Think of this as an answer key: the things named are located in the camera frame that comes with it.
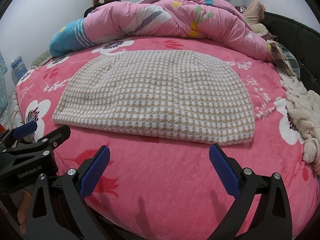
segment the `pillow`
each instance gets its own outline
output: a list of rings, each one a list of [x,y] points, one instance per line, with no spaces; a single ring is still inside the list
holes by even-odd
[[[272,58],[276,62],[277,69],[288,76],[297,77],[300,81],[300,68],[294,55],[279,42],[268,40],[267,44],[269,45]]]

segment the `blue dot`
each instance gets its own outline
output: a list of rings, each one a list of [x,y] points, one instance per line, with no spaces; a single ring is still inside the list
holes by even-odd
[[[213,5],[213,1],[212,0],[205,0],[204,3],[206,5]]]

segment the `blue gripper pad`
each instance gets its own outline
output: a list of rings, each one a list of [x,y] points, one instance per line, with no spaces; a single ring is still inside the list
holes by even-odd
[[[228,195],[233,196],[235,199],[237,199],[240,195],[239,179],[233,169],[230,167],[227,160],[215,145],[212,145],[210,147],[209,159]]]
[[[28,122],[20,127],[17,127],[14,129],[12,138],[14,140],[21,140],[23,137],[29,135],[30,133],[33,133],[37,130],[38,125],[35,121]]]
[[[81,178],[80,198],[84,199],[92,194],[109,161],[110,150],[108,147],[104,147]]]

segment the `yellow dot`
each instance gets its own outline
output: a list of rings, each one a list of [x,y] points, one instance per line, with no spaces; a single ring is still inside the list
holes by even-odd
[[[172,3],[172,6],[173,7],[179,7],[180,4],[181,4],[180,2],[175,1],[175,2]]]

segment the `plaid fabric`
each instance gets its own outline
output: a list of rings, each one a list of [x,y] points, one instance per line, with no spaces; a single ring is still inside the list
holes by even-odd
[[[8,71],[7,66],[4,63],[4,59],[0,51],[0,117],[2,116],[5,108],[8,105],[7,93],[5,90],[5,83],[4,83],[4,74],[7,71]]]
[[[279,42],[268,40],[267,44],[271,50],[272,58],[276,62],[278,71],[288,76],[295,76],[300,81],[300,68],[294,55]]]
[[[193,51],[103,54],[70,80],[52,117],[119,133],[221,145],[252,140],[254,117],[230,66]]]

